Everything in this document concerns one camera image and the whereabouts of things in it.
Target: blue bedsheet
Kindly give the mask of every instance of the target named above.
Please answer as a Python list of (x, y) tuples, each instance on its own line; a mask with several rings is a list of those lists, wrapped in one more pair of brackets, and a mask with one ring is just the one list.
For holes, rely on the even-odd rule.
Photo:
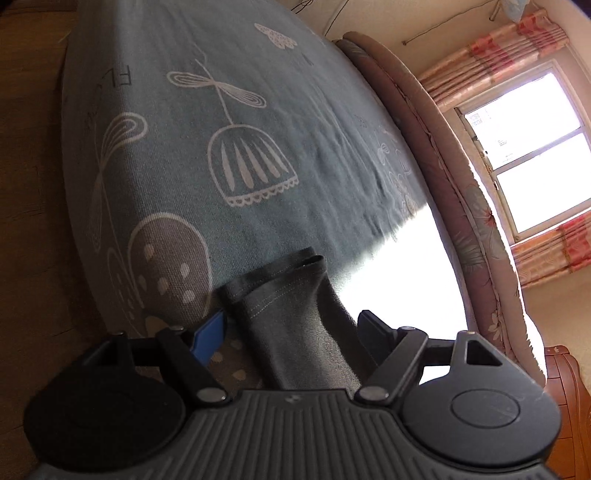
[(63, 86), (77, 247), (110, 329), (185, 326), (312, 246), (349, 313), (454, 337), (467, 297), (400, 131), (272, 0), (80, 0)]

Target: window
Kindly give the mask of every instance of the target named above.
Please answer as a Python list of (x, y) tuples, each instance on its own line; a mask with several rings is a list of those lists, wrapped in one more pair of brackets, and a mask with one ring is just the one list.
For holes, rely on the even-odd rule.
[(591, 207), (589, 125), (553, 62), (458, 108), (516, 241)]

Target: pink floral fabric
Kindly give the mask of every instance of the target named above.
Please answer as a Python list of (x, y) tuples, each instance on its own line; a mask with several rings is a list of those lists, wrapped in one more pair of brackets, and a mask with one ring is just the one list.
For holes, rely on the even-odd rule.
[(591, 265), (591, 211), (511, 247), (523, 288)]
[(460, 142), (395, 55), (366, 35), (344, 38), (337, 45), (380, 97), (423, 172), (462, 263), (478, 332), (544, 385), (540, 334), (524, 313), (508, 242)]
[(564, 30), (541, 9), (478, 38), (418, 79), (445, 112), (568, 43)]

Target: pink floral curtain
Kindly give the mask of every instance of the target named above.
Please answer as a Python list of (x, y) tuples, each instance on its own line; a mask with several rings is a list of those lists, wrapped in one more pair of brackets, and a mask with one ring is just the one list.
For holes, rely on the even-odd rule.
[(418, 79), (445, 112), (568, 43), (564, 30), (542, 9), (479, 38)]
[(591, 211), (513, 245), (522, 287), (531, 287), (591, 265)]

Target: windowpane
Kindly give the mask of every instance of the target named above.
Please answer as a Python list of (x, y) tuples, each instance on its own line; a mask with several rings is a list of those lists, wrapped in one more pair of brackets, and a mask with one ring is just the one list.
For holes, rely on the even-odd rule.
[(526, 83), (466, 115), (499, 168), (580, 127), (568, 97), (552, 73)]
[(591, 151), (584, 134), (499, 174), (518, 232), (591, 197)]

